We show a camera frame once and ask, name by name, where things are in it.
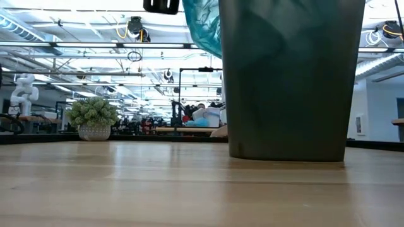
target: person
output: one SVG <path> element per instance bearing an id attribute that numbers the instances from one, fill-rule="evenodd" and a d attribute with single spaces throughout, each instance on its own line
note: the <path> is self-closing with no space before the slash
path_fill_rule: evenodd
<path id="1" fill-rule="evenodd" d="M 205 107 L 205 104 L 199 103 L 198 106 L 196 106 L 196 108 L 201 109 L 201 108 L 206 108 L 206 107 Z"/>

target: teal plastic bag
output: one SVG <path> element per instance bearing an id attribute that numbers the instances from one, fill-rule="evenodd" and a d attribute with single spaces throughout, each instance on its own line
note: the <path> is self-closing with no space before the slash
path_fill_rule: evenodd
<path id="1" fill-rule="evenodd" d="M 218 0 L 182 0 L 191 37 L 199 48 L 222 58 Z"/>

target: ceiling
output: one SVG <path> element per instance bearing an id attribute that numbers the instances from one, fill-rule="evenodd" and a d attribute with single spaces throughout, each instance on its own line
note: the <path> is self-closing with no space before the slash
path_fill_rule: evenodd
<path id="1" fill-rule="evenodd" d="M 125 34 L 125 24 L 132 16 L 140 16 L 143 26 L 150 34 L 152 43 L 182 43 L 192 44 L 192 38 L 187 28 L 182 3 L 176 15 L 160 15 L 148 13 L 143 9 L 142 1 L 1 1 L 5 13 L 10 14 L 15 21 L 24 23 L 31 31 L 40 34 L 53 35 L 63 42 L 138 42 L 127 35 L 119 37 L 118 32 Z M 0 29 L 0 40 L 26 41 L 23 38 Z M 63 48 L 63 54 L 55 56 L 33 48 L 2 48 L 0 58 L 3 67 L 10 71 L 43 71 L 44 68 L 35 63 L 25 61 L 10 54 L 17 52 L 35 62 L 49 67 L 56 66 L 58 72 L 86 73 L 140 73 L 142 76 L 87 76 L 78 78 L 75 75 L 36 75 L 38 82 L 63 83 L 117 83 L 117 84 L 148 84 L 149 86 L 111 86 L 113 92 L 105 87 L 95 86 L 55 86 L 55 89 L 65 92 L 69 98 L 79 98 L 96 94 L 108 96 L 111 100 L 121 100 L 117 105 L 127 114 L 146 112 L 150 115 L 168 117 L 171 114 L 170 100 L 178 100 L 174 85 L 164 79 L 164 74 L 170 70 L 174 84 L 179 82 L 180 68 L 214 67 L 222 68 L 222 61 L 199 49 L 112 49 L 112 48 Z M 128 54 L 136 51 L 143 59 L 138 62 L 128 60 Z M 199 73 L 184 71 L 182 84 L 196 84 L 198 87 L 187 87 L 181 90 L 181 100 L 184 104 L 197 105 L 199 102 L 209 103 L 220 100 L 217 87 L 222 85 L 221 72 Z M 150 84 L 161 84 L 157 88 Z"/>

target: table surface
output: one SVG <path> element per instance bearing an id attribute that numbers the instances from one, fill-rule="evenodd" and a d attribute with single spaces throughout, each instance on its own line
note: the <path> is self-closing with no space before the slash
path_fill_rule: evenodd
<path id="1" fill-rule="evenodd" d="M 392 151 L 292 163 L 229 158 L 227 144 L 0 146 L 0 226 L 402 227 L 403 196 Z"/>

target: dark green trash can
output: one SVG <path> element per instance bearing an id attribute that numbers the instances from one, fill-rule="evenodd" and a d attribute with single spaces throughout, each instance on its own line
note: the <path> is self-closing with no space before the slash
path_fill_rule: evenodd
<path id="1" fill-rule="evenodd" d="M 343 161 L 364 0 L 219 0 L 230 155 Z"/>

